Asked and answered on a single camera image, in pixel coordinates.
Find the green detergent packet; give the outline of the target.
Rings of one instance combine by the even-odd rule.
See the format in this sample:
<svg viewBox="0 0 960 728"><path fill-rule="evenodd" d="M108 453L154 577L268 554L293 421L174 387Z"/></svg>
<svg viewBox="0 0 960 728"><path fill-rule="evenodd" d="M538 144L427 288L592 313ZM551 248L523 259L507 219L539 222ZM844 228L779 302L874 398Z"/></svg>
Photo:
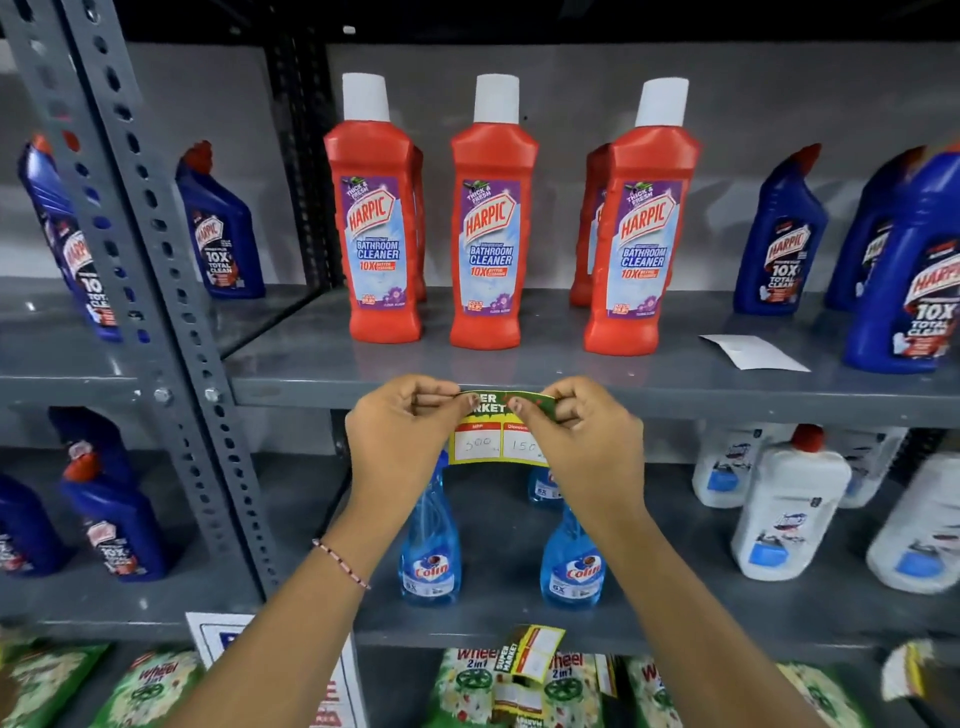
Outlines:
<svg viewBox="0 0 960 728"><path fill-rule="evenodd" d="M598 660L584 652L554 654L540 692L543 728L606 728Z"/></svg>
<svg viewBox="0 0 960 728"><path fill-rule="evenodd" d="M829 728L873 728L858 703L826 668L802 661L776 664Z"/></svg>
<svg viewBox="0 0 960 728"><path fill-rule="evenodd" d="M88 728L162 728L205 671L194 649L147 651L130 664Z"/></svg>
<svg viewBox="0 0 960 728"><path fill-rule="evenodd" d="M510 681L496 669L499 648L447 648L421 728L513 728L497 721L495 705Z"/></svg>
<svg viewBox="0 0 960 728"><path fill-rule="evenodd" d="M654 659L629 657L625 667L633 695L635 728L684 728Z"/></svg>
<svg viewBox="0 0 960 728"><path fill-rule="evenodd" d="M0 728L53 728L68 703L111 650L108 642L42 644L12 659L16 695Z"/></svg>

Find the blue toilet cleaner bottle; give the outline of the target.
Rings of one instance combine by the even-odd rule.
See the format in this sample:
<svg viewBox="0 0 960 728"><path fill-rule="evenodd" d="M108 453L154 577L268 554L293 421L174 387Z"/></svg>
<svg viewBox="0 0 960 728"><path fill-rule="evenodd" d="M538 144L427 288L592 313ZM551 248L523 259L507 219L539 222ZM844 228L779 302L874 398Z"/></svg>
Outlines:
<svg viewBox="0 0 960 728"><path fill-rule="evenodd" d="M823 297L828 310L856 310L892 229L898 196L926 151L925 145L903 151L868 179Z"/></svg>
<svg viewBox="0 0 960 728"><path fill-rule="evenodd" d="M169 551L149 498L137 486L109 476L96 452L73 455L59 489L114 578L133 583L168 576Z"/></svg>
<svg viewBox="0 0 960 728"><path fill-rule="evenodd" d="M47 416L70 464L95 460L107 478L129 489L139 488L120 430L110 418L83 406L50 406Z"/></svg>
<svg viewBox="0 0 960 728"><path fill-rule="evenodd" d="M791 316L797 310L829 216L807 176L820 143L777 164L762 182L741 257L733 311L748 316Z"/></svg>
<svg viewBox="0 0 960 728"><path fill-rule="evenodd" d="M60 572L69 558L70 550L40 497L0 472L0 574L49 577Z"/></svg>
<svg viewBox="0 0 960 728"><path fill-rule="evenodd" d="M843 363L877 374L928 374L960 322L960 138L914 169L895 194L891 217Z"/></svg>
<svg viewBox="0 0 960 728"><path fill-rule="evenodd" d="M214 178L212 169L212 145L200 140L181 156L174 175L201 282L213 299L263 299L266 286L252 213Z"/></svg>
<svg viewBox="0 0 960 728"><path fill-rule="evenodd" d="M122 342L90 246L66 194L52 148L41 133L35 133L21 152L17 176L77 310L103 341Z"/></svg>

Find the white paper slip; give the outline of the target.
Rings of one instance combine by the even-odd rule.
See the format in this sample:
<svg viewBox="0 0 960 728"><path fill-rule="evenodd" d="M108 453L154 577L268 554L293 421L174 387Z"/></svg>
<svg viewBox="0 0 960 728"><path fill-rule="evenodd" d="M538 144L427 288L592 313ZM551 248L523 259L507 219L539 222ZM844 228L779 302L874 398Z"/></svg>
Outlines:
<svg viewBox="0 0 960 728"><path fill-rule="evenodd" d="M701 334L700 338L718 346L740 371L810 372L810 368L755 335Z"/></svg>

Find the yellow and green price label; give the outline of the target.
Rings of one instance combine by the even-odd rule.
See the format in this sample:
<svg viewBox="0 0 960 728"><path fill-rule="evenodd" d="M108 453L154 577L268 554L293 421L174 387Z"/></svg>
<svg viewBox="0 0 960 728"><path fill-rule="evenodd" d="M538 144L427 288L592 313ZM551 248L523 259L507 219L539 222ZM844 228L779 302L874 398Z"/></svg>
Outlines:
<svg viewBox="0 0 960 728"><path fill-rule="evenodd" d="M450 466L478 463L511 463L546 467L547 460L529 427L510 408L513 398L532 403L556 421L556 398L524 391L466 390L476 397L475 407L449 435L446 445Z"/></svg>

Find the white cleaner bottle red cap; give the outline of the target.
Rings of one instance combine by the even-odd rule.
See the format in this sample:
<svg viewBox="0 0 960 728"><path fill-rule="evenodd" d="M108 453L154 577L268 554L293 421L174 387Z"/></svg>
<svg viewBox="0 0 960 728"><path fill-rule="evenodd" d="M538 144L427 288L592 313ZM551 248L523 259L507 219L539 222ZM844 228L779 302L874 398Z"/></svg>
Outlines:
<svg viewBox="0 0 960 728"><path fill-rule="evenodd" d="M801 423L766 447L754 468L730 550L744 577L785 581L812 562L843 499L852 469L827 446L821 425Z"/></svg>

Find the strip of yellow price labels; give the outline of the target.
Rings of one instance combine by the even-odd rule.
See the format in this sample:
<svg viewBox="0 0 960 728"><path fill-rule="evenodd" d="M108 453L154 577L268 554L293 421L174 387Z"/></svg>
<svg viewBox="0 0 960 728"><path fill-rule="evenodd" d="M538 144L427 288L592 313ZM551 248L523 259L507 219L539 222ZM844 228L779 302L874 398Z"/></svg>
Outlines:
<svg viewBox="0 0 960 728"><path fill-rule="evenodd" d="M560 627L521 626L498 651L490 719L505 728L545 728L544 688L566 636Z"/></svg>

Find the white printed sign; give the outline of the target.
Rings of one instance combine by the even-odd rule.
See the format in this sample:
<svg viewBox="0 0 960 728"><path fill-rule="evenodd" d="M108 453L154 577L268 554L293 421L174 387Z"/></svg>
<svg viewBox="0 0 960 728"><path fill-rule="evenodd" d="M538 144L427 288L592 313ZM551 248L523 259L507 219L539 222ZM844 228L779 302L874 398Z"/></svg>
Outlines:
<svg viewBox="0 0 960 728"><path fill-rule="evenodd" d="M254 619L246 613L187 612L186 623L200 659L211 668ZM370 728L353 634L348 634L310 728Z"/></svg>

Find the red bathroom cleaner bottle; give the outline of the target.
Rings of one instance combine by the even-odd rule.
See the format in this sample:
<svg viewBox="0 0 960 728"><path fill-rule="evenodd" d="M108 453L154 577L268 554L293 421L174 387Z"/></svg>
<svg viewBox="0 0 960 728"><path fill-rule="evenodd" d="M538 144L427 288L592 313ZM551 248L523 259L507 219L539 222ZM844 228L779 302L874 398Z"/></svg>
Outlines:
<svg viewBox="0 0 960 728"><path fill-rule="evenodd" d="M426 262L426 207L423 184L424 153L416 145L412 155L412 185L414 190L414 219L416 232L416 268L414 293L418 303L427 300L425 283Z"/></svg>
<svg viewBox="0 0 960 728"><path fill-rule="evenodd" d="M663 298L701 155L685 129L689 92L686 78L647 80L633 128L608 145L587 353L644 357L659 346Z"/></svg>
<svg viewBox="0 0 960 728"><path fill-rule="evenodd" d="M520 310L539 144L520 123L520 79L476 79L473 122L451 140L454 163L451 270L457 348L497 351L521 343Z"/></svg>
<svg viewBox="0 0 960 728"><path fill-rule="evenodd" d="M353 340L420 340L415 291L414 145L391 121L386 80L342 75L342 121L323 139L335 197Z"/></svg>
<svg viewBox="0 0 960 728"><path fill-rule="evenodd" d="M586 157L575 272L569 292L570 305L576 308L588 308L592 302L599 216L606 200L609 174L610 144L605 143Z"/></svg>

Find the curled yellow price label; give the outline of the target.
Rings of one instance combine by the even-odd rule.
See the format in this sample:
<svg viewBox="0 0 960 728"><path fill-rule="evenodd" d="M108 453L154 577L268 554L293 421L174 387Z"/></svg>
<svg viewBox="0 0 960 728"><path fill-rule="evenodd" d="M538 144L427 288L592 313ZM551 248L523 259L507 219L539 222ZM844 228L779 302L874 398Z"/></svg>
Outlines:
<svg viewBox="0 0 960 728"><path fill-rule="evenodd" d="M882 700L930 698L932 683L927 672L934 663L935 647L931 638L912 639L894 648L880 672Z"/></svg>

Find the person's left hand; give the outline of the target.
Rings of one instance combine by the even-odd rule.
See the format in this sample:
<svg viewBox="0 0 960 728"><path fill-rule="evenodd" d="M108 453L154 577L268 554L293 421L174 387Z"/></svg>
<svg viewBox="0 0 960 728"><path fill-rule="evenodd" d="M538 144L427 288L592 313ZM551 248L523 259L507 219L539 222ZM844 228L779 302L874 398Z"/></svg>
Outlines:
<svg viewBox="0 0 960 728"><path fill-rule="evenodd" d="M428 441L430 395L469 394L454 382L406 373L363 395L349 411L345 433L353 475L351 511L384 523L405 522L448 441Z"/></svg>

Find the grey perforated metal upright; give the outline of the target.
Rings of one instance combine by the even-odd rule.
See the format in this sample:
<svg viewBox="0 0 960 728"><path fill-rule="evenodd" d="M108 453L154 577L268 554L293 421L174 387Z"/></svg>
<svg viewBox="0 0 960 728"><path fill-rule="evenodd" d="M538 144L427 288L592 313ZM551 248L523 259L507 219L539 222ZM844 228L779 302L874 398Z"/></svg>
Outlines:
<svg viewBox="0 0 960 728"><path fill-rule="evenodd" d="M252 613L280 585L275 543L114 2L0 0L0 27L214 570L242 584L214 610Z"/></svg>

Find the dark perforated metal upright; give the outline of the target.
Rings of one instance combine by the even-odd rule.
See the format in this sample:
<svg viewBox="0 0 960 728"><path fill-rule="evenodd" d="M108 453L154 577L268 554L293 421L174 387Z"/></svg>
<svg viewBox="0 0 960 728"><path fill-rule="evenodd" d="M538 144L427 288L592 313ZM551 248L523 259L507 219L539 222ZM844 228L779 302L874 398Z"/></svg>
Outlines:
<svg viewBox="0 0 960 728"><path fill-rule="evenodd" d="M327 48L315 29L280 17L263 36L271 107L306 285L345 283L325 135L337 121Z"/></svg>

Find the blue glass cleaner spray bottle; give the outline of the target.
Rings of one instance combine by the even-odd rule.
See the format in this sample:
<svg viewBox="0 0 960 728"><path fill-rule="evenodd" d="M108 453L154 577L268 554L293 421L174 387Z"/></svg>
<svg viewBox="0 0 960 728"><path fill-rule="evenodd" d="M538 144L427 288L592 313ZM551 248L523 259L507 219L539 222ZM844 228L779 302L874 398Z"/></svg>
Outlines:
<svg viewBox="0 0 960 728"><path fill-rule="evenodd" d="M540 564L543 600L553 608L593 609L601 599L607 564L577 516L564 504L546 541Z"/></svg>
<svg viewBox="0 0 960 728"><path fill-rule="evenodd" d="M533 466L527 478L527 498L536 506L562 509L564 498L549 467Z"/></svg>
<svg viewBox="0 0 960 728"><path fill-rule="evenodd" d="M407 520L398 560L402 599L421 607L454 604L462 586L460 534L444 490L449 466L450 455L443 448Z"/></svg>

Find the grey metal shelf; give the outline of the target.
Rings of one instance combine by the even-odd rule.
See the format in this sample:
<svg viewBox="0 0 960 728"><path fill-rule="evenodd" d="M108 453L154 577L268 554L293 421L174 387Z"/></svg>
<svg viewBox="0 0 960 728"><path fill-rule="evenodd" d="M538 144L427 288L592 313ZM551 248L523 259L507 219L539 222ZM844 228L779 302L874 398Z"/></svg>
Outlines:
<svg viewBox="0 0 960 728"><path fill-rule="evenodd" d="M462 589L451 606L423 607L402 597L402 536L389 546L352 629L357 644L378 648L493 648L522 625L565 630L571 650L641 654L663 650L665 628L691 647L735 621L774 659L831 663L880 659L911 640L930 638L937 655L960 667L960 587L935 596L882 585L865 564L866 548L898 493L887 484L865 509L834 517L800 577L766 583L746 577L730 541L738 515L707 508L690 490L689 469L646 467L645 505L655 528L638 537L614 528L617 554L597 606L557 608L541 592L548 536L560 514L531 504L526 468L450 467L443 489L462 543Z"/></svg>
<svg viewBox="0 0 960 728"><path fill-rule="evenodd" d="M205 300L222 356L317 298L306 285L269 284L254 300ZM0 407L106 406L178 399L170 373L149 364L137 344L100 339L58 278L0 276Z"/></svg>
<svg viewBox="0 0 960 728"><path fill-rule="evenodd" d="M0 622L42 636L79 641L188 640L187 612L250 613L262 602L258 579L230 533L209 546L164 451L135 451L134 467L170 551L164 579L121 582L86 540L58 485L65 462L56 449L0 447L0 472L30 486L74 555L48 577L0 575Z"/></svg>
<svg viewBox="0 0 960 728"><path fill-rule="evenodd" d="M960 428L960 353L954 347L931 373L899 375L842 364L849 317L818 297L793 317L738 316L723 292L667 293L655 353L596 355L583 349L589 313L567 293L523 295L521 344L472 350L450 344L451 293L434 288L412 344L355 341L344 291L329 292L223 360L234 399L250 407L351 408L380 384L420 373L465 389L537 392L576 375L593 378L632 413L646 418L843 426ZM738 370L701 334L757 336L810 372Z"/></svg>

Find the person's right forearm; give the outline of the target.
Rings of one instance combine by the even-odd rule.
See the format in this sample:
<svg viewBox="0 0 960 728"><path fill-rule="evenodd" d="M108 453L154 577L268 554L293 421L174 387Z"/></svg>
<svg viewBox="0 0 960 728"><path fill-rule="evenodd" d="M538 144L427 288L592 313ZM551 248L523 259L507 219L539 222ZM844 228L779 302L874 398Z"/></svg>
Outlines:
<svg viewBox="0 0 960 728"><path fill-rule="evenodd" d="M827 728L648 513L594 542L636 615L685 728Z"/></svg>

